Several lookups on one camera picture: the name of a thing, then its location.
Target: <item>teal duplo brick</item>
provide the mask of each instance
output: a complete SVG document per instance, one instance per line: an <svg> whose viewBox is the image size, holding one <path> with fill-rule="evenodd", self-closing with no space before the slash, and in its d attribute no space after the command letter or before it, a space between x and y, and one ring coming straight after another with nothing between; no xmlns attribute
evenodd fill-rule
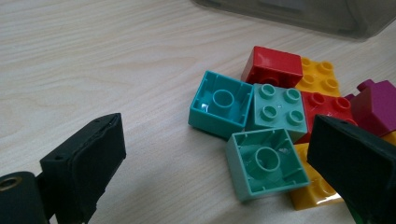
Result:
<svg viewBox="0 0 396 224"><path fill-rule="evenodd" d="M236 196L242 202L309 184L284 129L234 133L226 156Z"/></svg>
<svg viewBox="0 0 396 224"><path fill-rule="evenodd" d="M253 86L206 71L190 107L189 124L229 139L247 123Z"/></svg>
<svg viewBox="0 0 396 224"><path fill-rule="evenodd" d="M254 96L246 131L286 129L292 142L306 134L305 112L300 91L270 84L254 84Z"/></svg>

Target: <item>purple block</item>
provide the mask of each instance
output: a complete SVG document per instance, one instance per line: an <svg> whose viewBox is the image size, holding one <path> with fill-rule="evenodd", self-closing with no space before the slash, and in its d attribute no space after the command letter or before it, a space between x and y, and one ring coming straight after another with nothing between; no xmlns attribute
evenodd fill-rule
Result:
<svg viewBox="0 0 396 224"><path fill-rule="evenodd" d="M365 80L357 96L349 94L353 119L359 127L382 136L396 130L396 88L387 80Z"/></svg>

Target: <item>wooden table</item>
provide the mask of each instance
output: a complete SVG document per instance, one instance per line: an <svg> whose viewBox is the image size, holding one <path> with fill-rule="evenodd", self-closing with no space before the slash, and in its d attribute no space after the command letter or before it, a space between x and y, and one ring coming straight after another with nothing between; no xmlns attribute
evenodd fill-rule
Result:
<svg viewBox="0 0 396 224"><path fill-rule="evenodd" d="M91 223L354 223L344 203L238 202L225 141L190 127L189 107L205 70L240 78L255 45L332 62L343 95L396 84L395 40L395 22L361 42L191 0L3 1L0 176L38 175L66 138L121 112L127 158Z"/></svg>

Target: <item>screw hole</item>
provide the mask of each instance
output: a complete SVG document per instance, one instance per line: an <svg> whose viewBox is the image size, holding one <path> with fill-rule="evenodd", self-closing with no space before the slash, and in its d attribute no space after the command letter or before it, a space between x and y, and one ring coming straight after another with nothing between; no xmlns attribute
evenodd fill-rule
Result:
<svg viewBox="0 0 396 224"><path fill-rule="evenodd" d="M12 188L16 187L17 185L19 185L21 183L21 181L22 181L22 178L20 178L19 176L14 176L14 177L10 177L5 180L2 180L0 182L0 191L12 189Z"/></svg>

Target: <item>table surface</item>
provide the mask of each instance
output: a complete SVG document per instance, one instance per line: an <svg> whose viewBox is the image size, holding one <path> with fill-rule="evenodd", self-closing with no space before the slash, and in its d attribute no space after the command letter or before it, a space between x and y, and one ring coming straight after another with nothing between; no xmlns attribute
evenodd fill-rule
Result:
<svg viewBox="0 0 396 224"><path fill-rule="evenodd" d="M332 62L343 95L396 84L395 40L396 22L361 42L191 0L3 1L0 176L38 175L86 123L121 112L127 158L91 223L354 223L344 203L238 202L226 142L189 126L189 107L205 70L240 78L255 45Z"/></svg>

